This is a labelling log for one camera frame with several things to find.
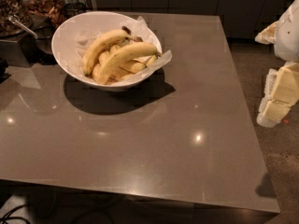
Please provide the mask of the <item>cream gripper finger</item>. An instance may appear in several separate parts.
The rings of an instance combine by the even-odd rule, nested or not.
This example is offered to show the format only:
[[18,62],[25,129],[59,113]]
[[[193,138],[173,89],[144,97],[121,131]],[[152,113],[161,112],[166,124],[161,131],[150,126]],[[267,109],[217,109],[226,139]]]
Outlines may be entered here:
[[263,98],[259,106],[257,123],[266,128],[273,128],[280,124],[290,110],[285,104]]

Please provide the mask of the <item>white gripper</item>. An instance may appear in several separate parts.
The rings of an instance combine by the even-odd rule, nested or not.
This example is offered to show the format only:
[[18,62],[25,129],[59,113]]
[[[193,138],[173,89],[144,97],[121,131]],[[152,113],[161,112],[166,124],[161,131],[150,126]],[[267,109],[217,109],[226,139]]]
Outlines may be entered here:
[[266,76],[264,95],[268,101],[293,106],[299,100],[299,0],[294,0],[278,21],[255,36],[264,45],[273,44],[277,57],[287,61]]

